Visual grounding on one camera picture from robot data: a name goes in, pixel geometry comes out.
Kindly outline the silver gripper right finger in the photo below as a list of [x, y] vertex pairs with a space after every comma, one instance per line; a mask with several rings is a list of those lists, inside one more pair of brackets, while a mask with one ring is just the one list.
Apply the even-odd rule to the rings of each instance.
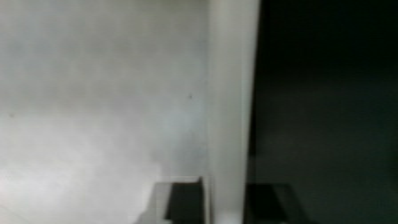
[[287, 184], [248, 184], [244, 196], [244, 224], [308, 224]]

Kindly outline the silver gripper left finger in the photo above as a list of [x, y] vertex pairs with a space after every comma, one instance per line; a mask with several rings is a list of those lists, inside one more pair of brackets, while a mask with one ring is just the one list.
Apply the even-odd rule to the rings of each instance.
[[205, 224], [202, 178], [170, 183], [163, 219], [170, 224]]

